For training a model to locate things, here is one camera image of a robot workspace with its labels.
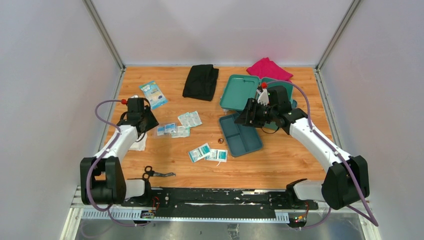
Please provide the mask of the clear bag teal strip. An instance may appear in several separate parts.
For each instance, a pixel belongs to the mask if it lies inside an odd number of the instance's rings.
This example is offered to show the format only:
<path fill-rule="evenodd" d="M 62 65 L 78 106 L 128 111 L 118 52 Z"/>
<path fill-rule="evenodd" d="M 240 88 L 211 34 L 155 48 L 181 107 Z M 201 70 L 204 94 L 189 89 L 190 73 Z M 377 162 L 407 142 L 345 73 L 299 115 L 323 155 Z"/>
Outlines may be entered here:
<path fill-rule="evenodd" d="M 172 123 L 165 123 L 165 124 L 159 124 L 154 129 L 154 134 L 156 137 L 169 137 L 172 134 L 175 134 L 177 132 L 177 124 Z"/>

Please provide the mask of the teal medicine box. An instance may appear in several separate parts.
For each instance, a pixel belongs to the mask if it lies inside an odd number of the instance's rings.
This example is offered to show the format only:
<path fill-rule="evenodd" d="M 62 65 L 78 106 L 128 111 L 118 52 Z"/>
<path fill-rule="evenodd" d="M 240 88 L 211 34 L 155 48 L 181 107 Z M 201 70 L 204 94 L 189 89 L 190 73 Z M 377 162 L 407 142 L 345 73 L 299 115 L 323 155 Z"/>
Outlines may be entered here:
<path fill-rule="evenodd" d="M 224 110 L 232 110 L 241 114 L 249 98 L 257 99 L 263 105 L 268 104 L 269 98 L 267 96 L 267 91 L 270 91 L 272 87 L 276 86 L 283 86 L 286 88 L 291 106 L 294 108 L 294 87 L 287 81 L 275 80 L 268 77 L 260 79 L 257 76 L 237 74 L 230 76 L 226 87 L 224 88 L 219 104 Z M 263 128 L 269 128 L 274 131 L 284 131 L 283 129 L 278 129 L 274 122 L 265 124 L 264 127 L 256 129 Z"/>

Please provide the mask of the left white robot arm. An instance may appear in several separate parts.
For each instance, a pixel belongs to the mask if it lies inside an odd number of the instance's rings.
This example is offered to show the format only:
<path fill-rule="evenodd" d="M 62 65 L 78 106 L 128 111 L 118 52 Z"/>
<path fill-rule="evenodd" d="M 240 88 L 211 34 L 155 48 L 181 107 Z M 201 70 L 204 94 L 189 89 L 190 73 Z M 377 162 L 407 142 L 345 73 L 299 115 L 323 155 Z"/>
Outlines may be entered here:
<path fill-rule="evenodd" d="M 151 110 L 150 102 L 144 97 L 130 97 L 120 100 L 127 107 L 118 123 L 100 117 L 99 103 L 94 112 L 99 120 L 114 128 L 114 133 L 106 145 L 92 157 L 80 162 L 81 200 L 85 205 L 96 209 L 100 205 L 120 205 L 126 199 L 134 198 L 140 206 L 149 206 L 153 193 L 146 179 L 125 179 L 122 160 L 131 146 L 144 139 L 147 132 L 159 125 Z"/>

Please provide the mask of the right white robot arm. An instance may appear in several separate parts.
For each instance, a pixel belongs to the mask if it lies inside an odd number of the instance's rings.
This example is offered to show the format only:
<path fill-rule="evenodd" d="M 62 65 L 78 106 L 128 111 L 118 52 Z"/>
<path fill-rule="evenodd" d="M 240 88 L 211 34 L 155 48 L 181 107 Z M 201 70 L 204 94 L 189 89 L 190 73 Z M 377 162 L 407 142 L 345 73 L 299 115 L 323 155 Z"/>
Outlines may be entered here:
<path fill-rule="evenodd" d="M 334 144 L 313 124 L 308 114 L 293 108 L 284 86 L 274 86 L 261 93 L 267 103 L 248 98 L 236 124 L 262 128 L 276 126 L 300 142 L 325 170 L 323 181 L 306 178 L 286 186 L 286 204 L 298 209 L 306 200 L 325 202 L 334 210 L 363 201 L 370 195 L 368 163 L 360 155 L 352 156 Z"/>

